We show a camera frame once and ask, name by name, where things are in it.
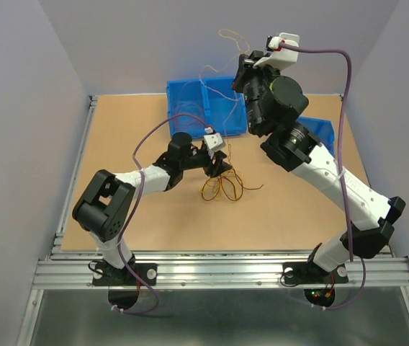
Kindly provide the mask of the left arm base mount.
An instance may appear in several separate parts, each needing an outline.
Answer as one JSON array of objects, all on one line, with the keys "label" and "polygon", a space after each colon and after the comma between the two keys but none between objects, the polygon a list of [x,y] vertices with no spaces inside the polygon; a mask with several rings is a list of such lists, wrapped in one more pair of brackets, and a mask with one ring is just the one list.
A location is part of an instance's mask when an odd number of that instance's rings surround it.
[{"label": "left arm base mount", "polygon": [[[93,274],[92,285],[99,287],[135,286],[138,280],[126,268],[117,269],[104,260],[90,261],[89,270]],[[150,286],[156,285],[158,265],[155,263],[136,263],[132,269]]]}]

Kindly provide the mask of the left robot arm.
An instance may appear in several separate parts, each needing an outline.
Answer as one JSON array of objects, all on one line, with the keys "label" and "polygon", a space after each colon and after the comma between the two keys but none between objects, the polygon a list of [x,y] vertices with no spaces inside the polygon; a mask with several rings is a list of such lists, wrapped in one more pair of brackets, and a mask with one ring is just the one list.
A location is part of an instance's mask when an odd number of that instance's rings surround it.
[{"label": "left robot arm", "polygon": [[113,174],[100,169],[76,202],[72,217],[89,232],[102,253],[101,260],[89,263],[93,285],[136,285],[137,277],[155,283],[154,265],[135,265],[135,255],[121,239],[126,221],[146,194],[165,192],[177,186],[186,170],[203,169],[211,178],[231,170],[225,162],[223,137],[206,128],[200,147],[188,133],[175,133],[167,150],[150,166]]}]

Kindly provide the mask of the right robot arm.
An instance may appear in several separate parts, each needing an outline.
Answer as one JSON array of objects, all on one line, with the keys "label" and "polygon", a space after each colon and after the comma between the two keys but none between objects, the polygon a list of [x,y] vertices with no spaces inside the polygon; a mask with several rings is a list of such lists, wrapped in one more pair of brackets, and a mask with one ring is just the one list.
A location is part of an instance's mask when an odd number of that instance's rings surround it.
[{"label": "right robot arm", "polygon": [[309,104],[301,86],[267,65],[267,58],[255,50],[238,59],[232,89],[243,95],[248,132],[265,138],[261,149],[275,164],[310,183],[350,218],[350,230],[317,245],[285,278],[288,285],[323,283],[350,256],[371,259],[387,246],[405,201],[380,195],[340,168],[319,137],[298,121]]}]

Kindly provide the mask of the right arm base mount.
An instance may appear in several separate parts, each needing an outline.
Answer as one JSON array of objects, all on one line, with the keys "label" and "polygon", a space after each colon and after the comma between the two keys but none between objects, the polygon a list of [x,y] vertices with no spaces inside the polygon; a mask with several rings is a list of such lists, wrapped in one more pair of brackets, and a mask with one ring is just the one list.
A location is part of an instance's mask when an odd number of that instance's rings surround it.
[{"label": "right arm base mount", "polygon": [[349,282],[345,265],[326,272],[309,262],[285,262],[280,281],[288,286],[344,284]]}]

